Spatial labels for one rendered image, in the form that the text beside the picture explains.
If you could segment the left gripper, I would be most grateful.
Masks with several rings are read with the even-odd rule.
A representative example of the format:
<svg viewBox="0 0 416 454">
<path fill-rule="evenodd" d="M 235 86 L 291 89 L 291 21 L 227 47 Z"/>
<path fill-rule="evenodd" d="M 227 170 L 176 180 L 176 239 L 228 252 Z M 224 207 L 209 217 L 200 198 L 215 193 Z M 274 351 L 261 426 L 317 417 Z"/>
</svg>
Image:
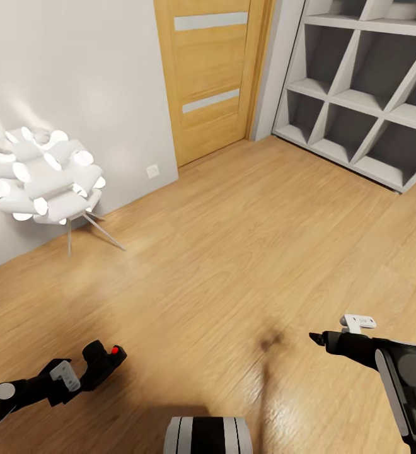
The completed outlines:
<svg viewBox="0 0 416 454">
<path fill-rule="evenodd" d="M 37 379 L 39 384 L 38 395 L 33 404 L 46 398 L 48 398 L 52 407 L 61 402 L 66 404 L 85 389 L 85 386 L 83 386 L 74 392 L 70 392 L 63 380 L 52 380 L 50 372 L 62 361 L 63 359 L 53 359 L 38 376 L 33 377 Z"/>
</svg>

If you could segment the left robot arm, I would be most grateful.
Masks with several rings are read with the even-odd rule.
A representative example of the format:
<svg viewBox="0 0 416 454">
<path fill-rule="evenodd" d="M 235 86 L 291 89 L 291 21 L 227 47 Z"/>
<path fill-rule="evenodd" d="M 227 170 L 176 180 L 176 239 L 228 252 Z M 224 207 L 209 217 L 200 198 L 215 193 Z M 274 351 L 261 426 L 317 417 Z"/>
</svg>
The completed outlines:
<svg viewBox="0 0 416 454">
<path fill-rule="evenodd" d="M 52 407 L 66 404 L 85 389 L 80 385 L 66 359 L 53 359 L 32 379 L 0 383 L 0 423 L 9 413 L 42 399 L 48 398 Z"/>
</svg>

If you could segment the robot trunk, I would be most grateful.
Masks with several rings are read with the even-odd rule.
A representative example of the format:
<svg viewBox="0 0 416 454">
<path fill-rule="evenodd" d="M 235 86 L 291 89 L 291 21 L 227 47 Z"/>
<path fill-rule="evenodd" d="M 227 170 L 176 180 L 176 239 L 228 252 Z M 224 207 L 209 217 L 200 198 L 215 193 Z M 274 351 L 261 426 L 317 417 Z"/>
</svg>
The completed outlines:
<svg viewBox="0 0 416 454">
<path fill-rule="evenodd" d="M 253 454 L 244 417 L 172 417 L 163 454 Z"/>
</svg>

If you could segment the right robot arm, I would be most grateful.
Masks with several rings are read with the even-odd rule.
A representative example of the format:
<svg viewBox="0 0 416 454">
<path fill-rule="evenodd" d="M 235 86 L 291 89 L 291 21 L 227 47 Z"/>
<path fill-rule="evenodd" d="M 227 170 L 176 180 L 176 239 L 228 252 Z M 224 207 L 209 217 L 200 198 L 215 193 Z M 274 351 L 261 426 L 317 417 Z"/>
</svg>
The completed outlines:
<svg viewBox="0 0 416 454">
<path fill-rule="evenodd" d="M 416 454 L 416 344 L 401 340 L 369 338 L 361 329 L 374 329 L 372 317 L 343 315 L 341 332 L 309 333 L 326 351 L 343 355 L 379 372 L 404 443 Z"/>
</svg>

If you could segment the digital camera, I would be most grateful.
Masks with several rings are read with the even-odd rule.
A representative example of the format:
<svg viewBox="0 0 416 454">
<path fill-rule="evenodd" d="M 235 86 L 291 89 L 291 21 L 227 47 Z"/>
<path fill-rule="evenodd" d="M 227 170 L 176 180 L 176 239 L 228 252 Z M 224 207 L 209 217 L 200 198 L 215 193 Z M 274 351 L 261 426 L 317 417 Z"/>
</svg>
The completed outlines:
<svg viewBox="0 0 416 454">
<path fill-rule="evenodd" d="M 97 388 L 127 358 L 119 345 L 115 345 L 112 354 L 108 355 L 100 340 L 87 345 L 82 353 L 88 365 L 86 373 L 80 378 L 80 387 L 85 386 L 85 392 Z"/>
</svg>

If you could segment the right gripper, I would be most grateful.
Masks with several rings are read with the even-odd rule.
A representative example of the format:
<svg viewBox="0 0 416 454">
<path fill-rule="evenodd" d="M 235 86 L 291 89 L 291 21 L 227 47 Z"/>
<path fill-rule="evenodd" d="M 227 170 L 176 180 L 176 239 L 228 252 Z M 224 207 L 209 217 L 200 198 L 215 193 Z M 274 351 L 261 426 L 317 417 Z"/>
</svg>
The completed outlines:
<svg viewBox="0 0 416 454">
<path fill-rule="evenodd" d="M 320 346 L 325 346 L 326 351 L 334 355 L 343 355 L 362 364 L 358 357 L 357 345 L 362 339 L 369 337 L 362 334 L 349 332 L 323 331 L 322 334 L 309 333 L 309 337 Z"/>
</svg>

